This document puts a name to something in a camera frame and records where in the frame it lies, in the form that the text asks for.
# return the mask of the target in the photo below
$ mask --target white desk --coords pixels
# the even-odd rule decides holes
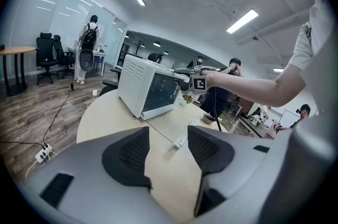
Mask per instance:
[[[186,121],[177,117],[185,115]],[[145,175],[151,179],[151,195],[179,223],[193,218],[199,190],[201,170],[196,164],[187,142],[175,149],[166,135],[175,132],[195,116],[202,118],[204,111],[193,104],[178,105],[175,109],[149,119],[134,118],[118,97],[117,90],[96,99],[84,113],[77,134],[77,143],[106,136],[122,130],[149,126],[150,151],[145,163]],[[216,123],[200,125],[216,128]]]
[[[69,51],[74,52],[76,54],[76,50],[75,49],[70,48],[69,46],[67,48],[68,48]],[[97,51],[93,51],[93,54],[94,54],[95,57],[103,57],[104,58],[103,61],[102,61],[101,75],[100,75],[101,77],[103,77],[104,76],[105,64],[106,64],[105,60],[106,60],[107,54],[106,53],[102,53],[102,52],[97,52]]]

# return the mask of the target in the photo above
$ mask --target white appliance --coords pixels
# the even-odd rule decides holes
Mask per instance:
[[[190,80],[156,62],[126,55],[118,94],[136,118],[147,120],[173,109],[181,100],[175,79]]]

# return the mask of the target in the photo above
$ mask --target hardwood floor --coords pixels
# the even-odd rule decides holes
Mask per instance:
[[[65,79],[52,77],[36,85],[36,76],[26,77],[28,89],[25,93],[7,97],[4,84],[0,86],[0,141],[20,141],[43,143],[42,137],[53,121],[62,103],[63,105],[51,129],[45,136],[45,142],[53,147],[56,153],[76,143],[78,126],[87,104],[92,98],[92,91],[100,91],[105,86],[103,80],[117,81],[117,74],[110,71],[108,65],[105,74],[100,77],[99,71],[88,72],[84,85],[73,82],[74,91],[70,92],[72,74]],[[3,160],[8,171],[16,180],[24,180],[27,169],[35,162],[35,155],[40,145],[3,144],[0,143]]]

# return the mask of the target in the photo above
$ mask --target black backpack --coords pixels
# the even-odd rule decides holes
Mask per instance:
[[[89,23],[87,24],[87,26],[88,26],[88,29],[84,32],[82,39],[81,39],[82,49],[93,50],[95,42],[96,42],[96,37],[97,37],[96,30],[98,29],[98,26],[96,26],[95,29],[91,29]]]

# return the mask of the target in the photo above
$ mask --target whiteboard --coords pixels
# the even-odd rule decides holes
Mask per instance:
[[[291,125],[293,125],[299,119],[300,119],[300,117],[298,115],[293,114],[293,113],[289,112],[288,110],[285,110],[281,119],[279,120],[279,122],[284,127],[290,127]]]

